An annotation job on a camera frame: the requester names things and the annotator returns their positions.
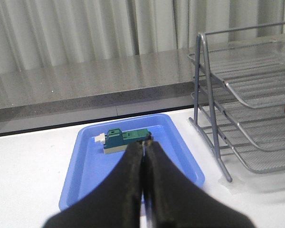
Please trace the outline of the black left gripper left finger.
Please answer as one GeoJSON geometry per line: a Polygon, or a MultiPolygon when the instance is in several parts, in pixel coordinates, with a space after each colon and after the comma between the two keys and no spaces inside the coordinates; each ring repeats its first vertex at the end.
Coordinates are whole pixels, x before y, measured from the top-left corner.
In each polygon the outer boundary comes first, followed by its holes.
{"type": "Polygon", "coordinates": [[[109,175],[88,195],[49,218],[46,228],[138,228],[143,146],[129,144],[109,175]]]}

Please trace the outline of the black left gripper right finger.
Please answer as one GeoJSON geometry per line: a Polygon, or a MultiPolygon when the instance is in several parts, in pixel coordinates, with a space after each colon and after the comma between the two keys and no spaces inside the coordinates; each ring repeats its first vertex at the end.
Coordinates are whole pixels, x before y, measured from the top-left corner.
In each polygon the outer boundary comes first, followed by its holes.
{"type": "Polygon", "coordinates": [[[158,142],[147,142],[143,164],[149,228],[254,227],[246,215],[220,203],[192,183],[158,142]]]}

